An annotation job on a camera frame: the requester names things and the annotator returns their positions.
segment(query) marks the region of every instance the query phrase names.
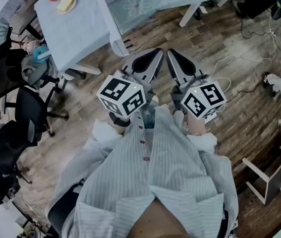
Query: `white chair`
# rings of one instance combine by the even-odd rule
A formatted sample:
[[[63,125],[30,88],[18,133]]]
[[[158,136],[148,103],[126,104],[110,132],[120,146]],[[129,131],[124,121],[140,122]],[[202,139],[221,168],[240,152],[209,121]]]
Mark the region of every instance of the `white chair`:
[[[281,190],[281,165],[273,173],[273,175],[269,177],[246,158],[243,158],[243,163],[266,183],[266,192],[264,196],[250,182],[247,182],[246,184],[263,204],[268,205]]]

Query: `cheese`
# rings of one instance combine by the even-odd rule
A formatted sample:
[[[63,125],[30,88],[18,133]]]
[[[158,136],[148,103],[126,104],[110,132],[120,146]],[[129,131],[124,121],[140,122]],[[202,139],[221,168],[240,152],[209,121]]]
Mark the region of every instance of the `cheese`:
[[[61,0],[60,4],[57,6],[56,9],[62,12],[66,12],[69,10],[74,1],[75,0]]]

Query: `person's foot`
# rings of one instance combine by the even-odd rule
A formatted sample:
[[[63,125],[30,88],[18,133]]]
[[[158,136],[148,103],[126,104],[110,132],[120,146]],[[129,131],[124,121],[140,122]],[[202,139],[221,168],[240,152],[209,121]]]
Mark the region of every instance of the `person's foot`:
[[[268,82],[268,77],[267,77],[269,74],[270,74],[269,72],[265,72],[263,74],[263,87],[264,88],[267,88],[267,86],[270,85],[269,82]]]

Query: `plate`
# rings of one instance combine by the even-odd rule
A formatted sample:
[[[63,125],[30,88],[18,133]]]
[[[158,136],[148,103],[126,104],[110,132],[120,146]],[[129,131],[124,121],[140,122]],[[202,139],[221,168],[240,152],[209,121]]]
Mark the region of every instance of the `plate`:
[[[71,7],[69,8],[69,10],[63,12],[63,11],[59,11],[59,10],[57,9],[56,11],[57,11],[57,13],[58,13],[59,15],[64,15],[64,14],[67,14],[68,12],[72,11],[72,9],[75,7],[75,5],[76,5],[76,0],[74,0],[73,4],[72,4]]]

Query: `white button-up shirt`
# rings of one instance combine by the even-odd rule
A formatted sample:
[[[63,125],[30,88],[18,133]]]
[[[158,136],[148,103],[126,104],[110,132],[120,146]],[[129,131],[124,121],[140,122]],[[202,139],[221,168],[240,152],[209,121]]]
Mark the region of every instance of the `white button-up shirt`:
[[[217,237],[225,209],[229,235],[238,214],[230,160],[214,154],[212,134],[186,135],[182,112],[172,116],[166,105],[155,109],[151,149],[140,112],[124,137],[96,122],[94,138],[65,168],[47,207],[48,213],[86,179],[62,237],[125,238],[155,198],[195,238]]]

